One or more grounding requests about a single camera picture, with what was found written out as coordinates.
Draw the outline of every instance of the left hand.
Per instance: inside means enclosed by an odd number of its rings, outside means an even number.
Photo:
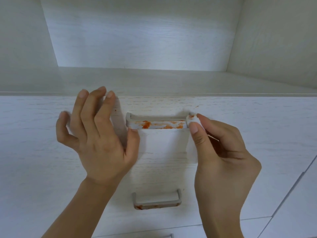
[[[105,94],[105,87],[91,93],[85,89],[80,91],[71,116],[61,112],[56,123],[56,136],[58,142],[78,153],[88,179],[96,184],[117,187],[137,161],[140,136],[137,130],[129,129],[127,147],[122,147],[110,121],[115,103],[113,91],[107,94],[97,112],[99,100]],[[69,118],[73,135],[66,127]]]

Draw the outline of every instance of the drawer handle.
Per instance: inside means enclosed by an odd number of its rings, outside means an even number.
[[[170,201],[160,201],[160,202],[150,202],[150,203],[137,203],[137,193],[132,193],[133,206],[136,210],[148,210],[148,209],[158,209],[158,208],[167,208],[167,207],[176,207],[180,206],[182,203],[182,193],[180,189],[177,190],[178,200]]]

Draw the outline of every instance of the finger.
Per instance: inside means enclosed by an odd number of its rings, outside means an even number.
[[[89,95],[89,92],[85,89],[80,91],[77,95],[72,115],[70,116],[70,130],[72,133],[85,142],[87,140],[87,133],[85,131],[84,125],[82,124],[80,114],[81,110],[84,107],[85,101]]]
[[[100,110],[97,112],[95,116],[95,124],[98,129],[99,135],[104,138],[109,138],[113,135],[116,135],[112,123],[110,121],[110,115],[112,108],[114,106],[116,100],[116,96],[113,91],[110,91],[105,100],[103,101],[103,104],[100,108]]]
[[[128,163],[134,165],[138,159],[140,136],[136,129],[128,130],[128,141],[125,150],[125,157]]]
[[[224,149],[227,151],[242,151],[245,149],[243,140],[231,128],[203,115],[197,115],[197,117],[200,119],[202,126],[220,141]]]
[[[189,130],[197,148],[198,163],[218,157],[205,130],[196,122],[189,124]]]
[[[199,119],[202,118],[202,119],[204,119],[204,120],[206,120],[206,121],[209,120],[209,121],[211,121],[212,123],[214,123],[214,124],[217,125],[217,126],[220,126],[220,127],[226,128],[226,129],[229,129],[230,131],[234,132],[234,133],[237,135],[237,137],[244,143],[244,140],[243,140],[243,138],[242,138],[242,136],[241,136],[241,133],[240,133],[240,131],[239,131],[238,128],[236,128],[236,127],[234,127],[234,126],[232,126],[232,125],[230,125],[230,124],[226,124],[226,123],[217,121],[217,120],[210,120],[209,118],[207,118],[206,116],[203,116],[203,115],[201,115],[201,114],[197,114],[197,117],[198,117]]]
[[[74,150],[77,150],[79,146],[79,140],[73,135],[70,135],[66,124],[69,119],[67,112],[63,111],[56,122],[56,138],[59,143],[62,143]]]
[[[95,115],[98,103],[100,99],[105,95],[106,88],[100,87],[94,91],[92,91],[84,104],[84,107],[81,111],[81,121],[85,127],[87,133],[87,139],[89,137],[99,137],[99,133],[97,127],[95,125]]]

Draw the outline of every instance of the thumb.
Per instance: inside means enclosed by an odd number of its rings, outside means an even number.
[[[212,147],[206,131],[203,129],[203,127],[201,127],[199,123],[191,122],[189,124],[189,130],[197,148],[198,162],[210,160],[211,156],[218,156],[214,148]]]
[[[126,156],[127,162],[131,163],[132,165],[134,165],[138,159],[139,145],[140,145],[140,135],[138,131],[135,129],[129,128],[125,156]]]

